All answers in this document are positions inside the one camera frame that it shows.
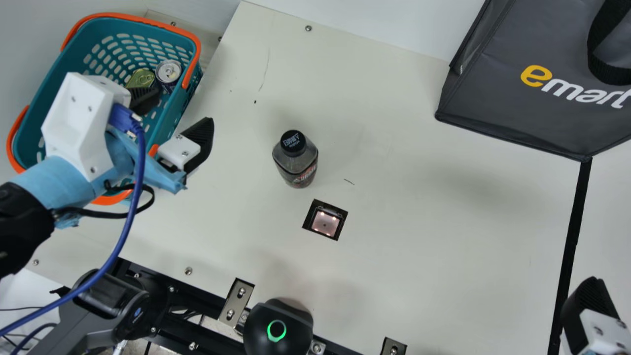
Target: black pole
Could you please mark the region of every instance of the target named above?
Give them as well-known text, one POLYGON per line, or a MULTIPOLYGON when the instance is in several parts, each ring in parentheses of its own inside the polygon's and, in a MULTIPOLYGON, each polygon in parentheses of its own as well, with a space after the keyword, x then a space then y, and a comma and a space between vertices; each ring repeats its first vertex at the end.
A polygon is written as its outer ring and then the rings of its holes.
POLYGON ((585 207, 585 197, 587 196, 587 185, 589 183, 589 172, 591 171, 592 160, 581 163, 579 178, 576 182, 576 192, 574 193, 574 205, 570 215, 570 225, 567 228, 565 238, 565 250, 563 251, 563 261, 561 261, 561 272, 558 278, 557 302, 554 306, 552 317, 552 330, 550 331, 550 343, 548 344, 548 355, 558 355, 561 345, 561 308, 567 299, 570 291, 570 279, 572 278, 572 266, 574 265, 574 254, 576 245, 579 242, 581 232, 581 222, 583 219, 583 208, 585 207))

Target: teal basket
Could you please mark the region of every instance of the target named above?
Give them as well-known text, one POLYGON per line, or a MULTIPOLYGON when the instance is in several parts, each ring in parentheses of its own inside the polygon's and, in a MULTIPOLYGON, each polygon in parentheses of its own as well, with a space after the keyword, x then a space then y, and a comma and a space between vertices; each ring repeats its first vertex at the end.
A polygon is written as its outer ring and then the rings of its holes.
MULTIPOLYGON (((174 59, 182 64, 182 76, 175 90, 168 93, 163 89, 160 103, 143 120, 147 151, 161 145, 173 135, 202 77, 200 52, 195 35, 164 23, 118 13, 83 18, 68 34, 61 55, 9 135, 11 165, 21 172, 44 159, 45 142, 40 128, 66 73, 102 75, 124 86, 134 70, 153 71, 158 63, 174 59)), ((95 203, 111 205, 126 195, 102 196, 95 203)))

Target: blue cable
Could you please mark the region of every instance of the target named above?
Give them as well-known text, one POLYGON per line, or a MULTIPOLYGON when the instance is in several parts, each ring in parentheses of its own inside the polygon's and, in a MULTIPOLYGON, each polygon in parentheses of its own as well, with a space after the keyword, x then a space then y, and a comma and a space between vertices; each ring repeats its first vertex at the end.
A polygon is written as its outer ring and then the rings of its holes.
POLYGON ((15 347, 15 349, 13 349, 13 351, 11 351, 10 355, 18 355, 18 352, 20 350, 24 349, 24 346, 31 339, 33 339, 37 334, 39 334, 39 332, 41 332, 42 330, 44 330, 46 328, 54 327, 56 325, 57 325, 57 323, 46 323, 46 324, 40 326, 39 328, 35 329, 34 331, 31 332, 31 334, 28 334, 24 339, 22 339, 22 341, 15 347))
POLYGON ((136 162, 136 185, 134 186, 134 193, 131 197, 131 205, 129 206, 129 212, 127 213, 127 220, 125 221, 125 226, 122 228, 121 237, 119 238, 118 243, 114 247, 114 250, 107 261, 103 264, 101 269, 99 269, 87 282, 84 282, 79 287, 73 289, 69 293, 67 293, 62 298, 54 301, 47 306, 40 308, 33 313, 24 316, 23 318, 7 325, 6 327, 0 329, 0 337, 8 334, 10 331, 21 327, 22 325, 36 319, 37 317, 43 315, 44 313, 50 312, 55 308, 61 306, 62 304, 70 301, 71 299, 79 296, 80 293, 89 289, 97 281, 105 275, 105 273, 114 266, 116 259, 121 253, 122 247, 125 245, 125 241, 127 241, 127 237, 129 235, 129 231, 131 230, 131 225, 134 222, 134 217, 136 216, 136 209, 138 208, 138 202, 140 201, 140 195, 143 192, 143 179, 144 179, 144 163, 146 157, 146 143, 144 141, 144 131, 140 124, 136 121, 133 122, 132 132, 138 137, 138 161, 136 162))

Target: table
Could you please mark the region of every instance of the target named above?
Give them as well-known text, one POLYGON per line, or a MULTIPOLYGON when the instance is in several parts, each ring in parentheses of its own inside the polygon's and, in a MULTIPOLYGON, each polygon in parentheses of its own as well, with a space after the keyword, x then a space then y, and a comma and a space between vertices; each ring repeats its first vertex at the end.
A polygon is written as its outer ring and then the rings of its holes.
MULTIPOLYGON (((138 215, 122 257, 221 296, 247 280, 250 306, 300 301, 316 334, 364 354, 384 337, 408 354, 543 354, 579 164, 436 121, 446 73, 242 3, 179 128, 213 117, 211 157, 138 215), (320 153, 303 190, 271 157, 292 128, 320 153), (348 211, 339 241, 301 229, 314 198, 348 211)), ((30 268, 72 284, 121 226, 84 219, 30 268)))

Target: bottle cap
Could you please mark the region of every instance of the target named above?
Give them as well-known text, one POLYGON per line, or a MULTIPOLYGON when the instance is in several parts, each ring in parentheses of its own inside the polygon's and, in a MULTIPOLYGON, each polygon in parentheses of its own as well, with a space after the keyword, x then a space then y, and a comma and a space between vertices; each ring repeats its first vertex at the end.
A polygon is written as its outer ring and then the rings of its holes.
POLYGON ((307 139, 300 131, 292 129, 280 138, 280 147, 290 157, 297 157, 307 149, 307 139))

